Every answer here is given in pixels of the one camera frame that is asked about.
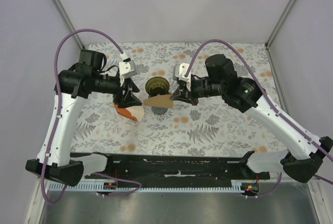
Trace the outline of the dark glass dripper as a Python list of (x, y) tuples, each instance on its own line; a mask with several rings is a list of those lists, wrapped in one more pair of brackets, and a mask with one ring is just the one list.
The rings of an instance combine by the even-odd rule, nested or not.
[(145, 91), (148, 97), (170, 94), (169, 89), (170, 84), (168, 80), (163, 77), (152, 77), (145, 84)]

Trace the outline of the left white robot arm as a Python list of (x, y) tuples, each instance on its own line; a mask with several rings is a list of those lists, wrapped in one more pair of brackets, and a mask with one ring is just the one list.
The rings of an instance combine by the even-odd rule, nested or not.
[(71, 143), (79, 114), (89, 95), (111, 94), (116, 112), (140, 122), (144, 116), (141, 101), (135, 96), (139, 88), (132, 77), (137, 75), (136, 65), (125, 53), (116, 65), (115, 76), (104, 68), (106, 55), (84, 49), (79, 61), (67, 70), (57, 73), (54, 112), (45, 141), (35, 159), (26, 163), (26, 170), (43, 180), (76, 186), (84, 176), (97, 172), (107, 179), (114, 174), (114, 165), (103, 154), (90, 154), (72, 158)]

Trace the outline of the orange coffee filter box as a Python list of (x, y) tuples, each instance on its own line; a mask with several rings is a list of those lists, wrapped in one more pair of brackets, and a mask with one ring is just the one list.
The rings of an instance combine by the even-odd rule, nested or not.
[(132, 106), (128, 108), (120, 108), (118, 104), (114, 104), (116, 112), (128, 119), (131, 119), (136, 122), (141, 122), (145, 115), (143, 106)]

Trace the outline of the brown paper coffee filter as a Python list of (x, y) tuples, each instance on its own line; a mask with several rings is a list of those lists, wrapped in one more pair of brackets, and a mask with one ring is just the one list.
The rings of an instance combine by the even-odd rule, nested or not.
[(170, 97), (171, 94), (153, 96), (145, 99), (143, 101), (143, 105), (150, 107), (173, 108), (174, 103)]

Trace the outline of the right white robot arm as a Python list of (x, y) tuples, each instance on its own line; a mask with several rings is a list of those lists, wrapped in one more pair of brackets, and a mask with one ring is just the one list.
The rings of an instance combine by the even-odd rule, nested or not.
[(280, 152), (247, 152), (240, 160), (239, 175), (250, 179), (256, 173), (285, 172), (301, 183), (314, 177), (332, 149), (332, 139), (309, 133), (285, 115), (253, 79), (239, 77), (233, 62), (224, 55), (210, 56), (205, 65), (208, 75), (202, 78), (185, 75), (189, 68), (187, 63), (175, 65), (173, 79), (178, 88), (171, 100), (196, 106), (199, 98), (221, 96), (228, 106), (259, 122), (286, 147)]

